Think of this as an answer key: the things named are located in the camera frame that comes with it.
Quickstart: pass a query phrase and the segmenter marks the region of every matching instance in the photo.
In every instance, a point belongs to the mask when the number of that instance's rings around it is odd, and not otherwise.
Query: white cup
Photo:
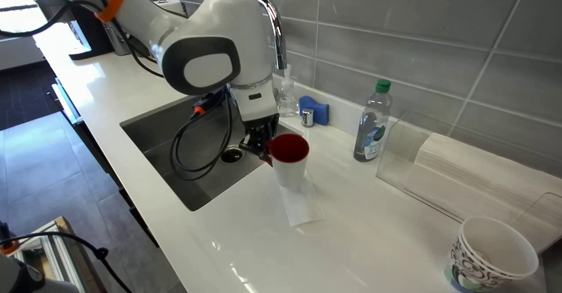
[[[267,143],[267,150],[279,185],[299,191],[310,151],[306,139],[296,134],[282,134]]]
[[[457,291],[482,292],[537,269],[537,253],[518,231],[489,217],[472,217],[462,223],[443,272]]]

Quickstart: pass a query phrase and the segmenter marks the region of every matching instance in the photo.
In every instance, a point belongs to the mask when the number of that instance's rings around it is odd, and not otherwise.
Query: chrome faucet
[[[257,0],[267,11],[271,28],[273,29],[273,36],[275,37],[275,53],[277,54],[277,69],[287,68],[287,51],[285,50],[285,37],[281,33],[281,15],[273,1],[271,0]]]

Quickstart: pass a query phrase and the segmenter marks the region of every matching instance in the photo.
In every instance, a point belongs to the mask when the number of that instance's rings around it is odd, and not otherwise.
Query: sink
[[[191,211],[200,209],[263,164],[256,155],[238,148],[239,142],[245,136],[245,130],[237,107],[231,105],[233,127],[226,153],[205,177],[196,181],[182,180],[171,168],[170,146],[177,129],[189,120],[193,113],[191,105],[197,100],[198,98],[193,98],[182,101],[121,123],[125,133]],[[227,108],[223,105],[191,125],[179,145],[182,163],[187,167],[197,168],[211,161],[219,151],[227,131],[227,121]],[[277,134],[290,132],[280,125],[277,127]],[[181,175],[195,177],[200,173],[184,174],[182,171]]]

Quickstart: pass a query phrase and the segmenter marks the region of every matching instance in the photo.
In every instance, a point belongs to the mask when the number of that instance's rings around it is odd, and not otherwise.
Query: patterned paper cup
[[[518,231],[495,219],[464,221],[444,265],[445,278],[462,293],[483,292],[532,275],[538,256]]]

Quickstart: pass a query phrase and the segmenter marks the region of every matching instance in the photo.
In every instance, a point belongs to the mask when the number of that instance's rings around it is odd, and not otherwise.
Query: gray tile wall
[[[390,79],[393,115],[562,177],[562,0],[274,2],[297,81],[364,105]]]

